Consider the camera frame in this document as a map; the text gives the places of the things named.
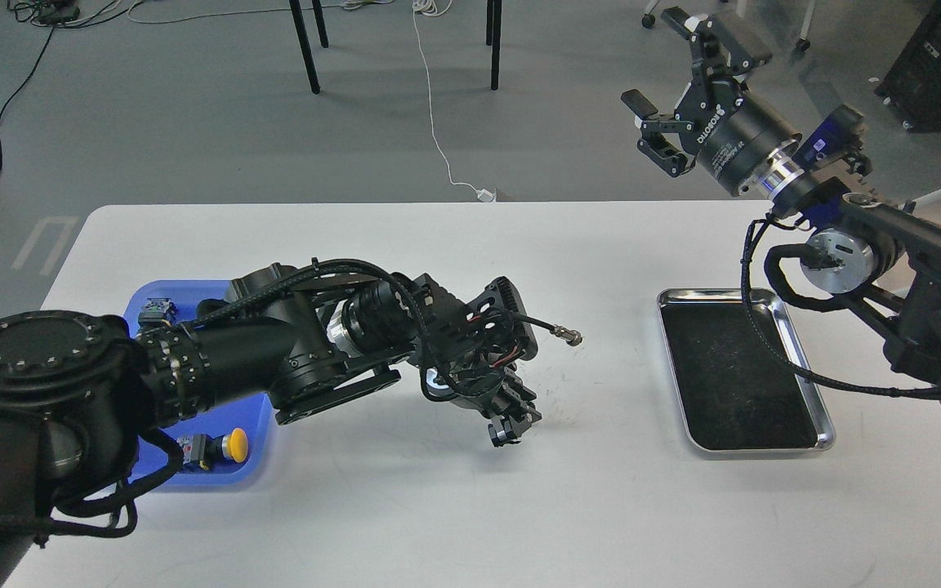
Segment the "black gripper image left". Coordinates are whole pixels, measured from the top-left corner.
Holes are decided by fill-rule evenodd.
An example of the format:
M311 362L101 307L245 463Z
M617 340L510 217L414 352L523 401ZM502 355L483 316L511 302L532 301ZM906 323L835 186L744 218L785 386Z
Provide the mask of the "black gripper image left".
M489 421L496 448L520 443L524 432L542 419L530 390L513 365L493 366L475 359L426 369L426 399L474 411Z

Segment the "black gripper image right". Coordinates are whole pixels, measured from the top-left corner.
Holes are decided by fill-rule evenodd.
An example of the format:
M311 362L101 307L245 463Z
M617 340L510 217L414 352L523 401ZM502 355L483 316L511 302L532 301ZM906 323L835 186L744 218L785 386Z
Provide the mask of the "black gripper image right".
M772 49L734 11L691 16L670 7L661 19L689 42L691 82L677 104L677 118L658 112L637 89L621 93L641 134L637 148L672 178L702 165L722 189L740 196L773 150L792 155L802 139L768 101L733 78L772 62ZM677 135L682 150L668 135Z

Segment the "black robot arm image left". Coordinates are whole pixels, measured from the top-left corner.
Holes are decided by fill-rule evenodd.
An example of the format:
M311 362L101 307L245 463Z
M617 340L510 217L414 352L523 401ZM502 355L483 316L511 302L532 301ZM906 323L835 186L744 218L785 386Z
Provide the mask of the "black robot arm image left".
M465 302L355 258L268 265L195 312L136 335L117 315L0 318L0 586L53 536L134 532L136 499L182 469L179 421L261 392L294 423L399 382L407 362L423 397L481 414L501 447L542 418L515 367L537 354L533 329L582 343L528 315L508 278Z

